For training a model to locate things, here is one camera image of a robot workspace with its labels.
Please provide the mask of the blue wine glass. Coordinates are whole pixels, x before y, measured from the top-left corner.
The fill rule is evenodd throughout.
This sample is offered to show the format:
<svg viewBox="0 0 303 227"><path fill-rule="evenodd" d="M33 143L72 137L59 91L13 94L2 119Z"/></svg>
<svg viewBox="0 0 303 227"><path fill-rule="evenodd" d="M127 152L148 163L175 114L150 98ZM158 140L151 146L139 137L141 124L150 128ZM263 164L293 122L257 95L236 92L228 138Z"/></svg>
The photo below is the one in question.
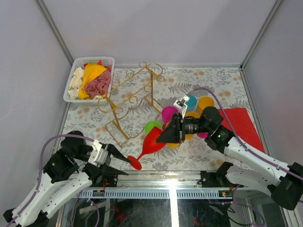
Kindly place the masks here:
<svg viewBox="0 0 303 227"><path fill-rule="evenodd" d="M194 95L189 96L189 100L186 102L187 105L187 113L188 112L193 112L196 108L197 105L197 99Z"/></svg>

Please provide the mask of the green wine glass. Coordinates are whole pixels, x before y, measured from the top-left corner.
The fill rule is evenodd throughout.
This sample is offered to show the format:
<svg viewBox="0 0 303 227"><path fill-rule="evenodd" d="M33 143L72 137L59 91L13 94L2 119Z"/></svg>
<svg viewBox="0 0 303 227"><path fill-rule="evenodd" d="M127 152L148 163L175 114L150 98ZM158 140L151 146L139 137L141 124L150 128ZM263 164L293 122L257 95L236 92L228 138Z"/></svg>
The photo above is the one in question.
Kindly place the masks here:
<svg viewBox="0 0 303 227"><path fill-rule="evenodd" d="M144 127L144 132L148 134L154 127L157 127L159 129L162 129L162 125L158 121L149 121L146 123Z"/></svg>

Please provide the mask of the orange wine glass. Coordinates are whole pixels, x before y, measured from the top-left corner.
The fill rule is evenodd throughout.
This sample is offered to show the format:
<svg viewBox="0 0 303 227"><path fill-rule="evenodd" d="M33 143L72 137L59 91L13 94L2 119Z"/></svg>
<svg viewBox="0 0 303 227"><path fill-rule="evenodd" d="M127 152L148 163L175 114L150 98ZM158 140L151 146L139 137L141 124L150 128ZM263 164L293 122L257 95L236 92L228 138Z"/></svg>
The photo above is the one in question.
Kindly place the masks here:
<svg viewBox="0 0 303 227"><path fill-rule="evenodd" d="M184 119L189 120L189 119L199 119L200 115L195 112L187 112L184 116Z"/></svg>
<svg viewBox="0 0 303 227"><path fill-rule="evenodd" d="M179 144L178 143L167 143L167 146L169 148L177 148L179 146Z"/></svg>
<svg viewBox="0 0 303 227"><path fill-rule="evenodd" d="M214 100L209 96L203 96L197 102L197 113L201 115L206 107L213 107L213 106L214 106Z"/></svg>

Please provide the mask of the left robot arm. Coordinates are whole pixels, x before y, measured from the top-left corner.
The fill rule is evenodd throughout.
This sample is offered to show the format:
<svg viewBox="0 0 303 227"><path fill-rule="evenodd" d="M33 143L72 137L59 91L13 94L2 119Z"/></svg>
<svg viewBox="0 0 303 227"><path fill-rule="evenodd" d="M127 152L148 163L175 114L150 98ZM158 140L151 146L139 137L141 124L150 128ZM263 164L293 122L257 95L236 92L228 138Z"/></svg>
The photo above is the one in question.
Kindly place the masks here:
<svg viewBox="0 0 303 227"><path fill-rule="evenodd" d="M110 166L112 157L129 163L113 144L85 137L80 131L58 135L60 149L39 165L37 183L14 209L4 212L8 226L45 227L49 219L73 196L90 186L100 186L104 176L126 175Z"/></svg>

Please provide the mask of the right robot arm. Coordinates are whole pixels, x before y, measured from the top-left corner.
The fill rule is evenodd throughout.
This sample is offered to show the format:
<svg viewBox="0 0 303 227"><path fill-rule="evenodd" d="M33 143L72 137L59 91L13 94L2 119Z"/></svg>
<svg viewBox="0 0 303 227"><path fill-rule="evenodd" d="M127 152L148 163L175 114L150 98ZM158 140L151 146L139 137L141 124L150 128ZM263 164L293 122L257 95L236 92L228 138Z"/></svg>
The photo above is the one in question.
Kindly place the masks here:
<svg viewBox="0 0 303 227"><path fill-rule="evenodd" d="M224 164L216 174L220 186L240 184L267 194L282 208L294 210L303 196L303 166L287 164L254 148L241 139L234 128L227 129L222 121L224 111L207 107L199 118L173 114L168 127L157 143L182 143L187 134L206 132L205 142L212 150L231 156L249 166L249 171Z"/></svg>

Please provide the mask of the red wine glass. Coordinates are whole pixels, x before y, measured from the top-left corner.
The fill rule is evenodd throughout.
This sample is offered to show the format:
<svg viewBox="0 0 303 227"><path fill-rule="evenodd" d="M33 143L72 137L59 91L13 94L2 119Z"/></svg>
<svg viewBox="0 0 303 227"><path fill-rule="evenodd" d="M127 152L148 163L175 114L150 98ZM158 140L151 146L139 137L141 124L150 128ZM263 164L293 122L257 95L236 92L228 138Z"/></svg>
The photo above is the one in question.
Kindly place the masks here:
<svg viewBox="0 0 303 227"><path fill-rule="evenodd" d="M160 151L163 147L166 146L166 143L157 142L156 139L161 135L162 130L158 127L153 127L150 132L146 135L143 145L142 145L142 152L141 154L135 158L134 156L128 156L127 159L131 161L130 165L136 169L141 170L142 165L140 163L140 158L145 155L153 154Z"/></svg>

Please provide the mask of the magenta wine glass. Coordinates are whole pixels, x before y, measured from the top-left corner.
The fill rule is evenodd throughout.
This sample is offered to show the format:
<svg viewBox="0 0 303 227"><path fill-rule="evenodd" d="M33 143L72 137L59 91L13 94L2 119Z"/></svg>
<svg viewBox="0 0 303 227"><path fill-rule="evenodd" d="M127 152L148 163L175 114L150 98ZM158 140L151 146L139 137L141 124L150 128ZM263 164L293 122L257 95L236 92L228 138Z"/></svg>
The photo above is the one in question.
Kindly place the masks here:
<svg viewBox="0 0 303 227"><path fill-rule="evenodd" d="M178 113L178 109L174 106L166 106L163 108L161 112L161 117L163 121L162 129L164 130L166 127L166 124L170 122L172 115Z"/></svg>
<svg viewBox="0 0 303 227"><path fill-rule="evenodd" d="M203 133L197 133L196 134L198 137L202 138L202 139L206 139L208 136L207 132L203 132Z"/></svg>

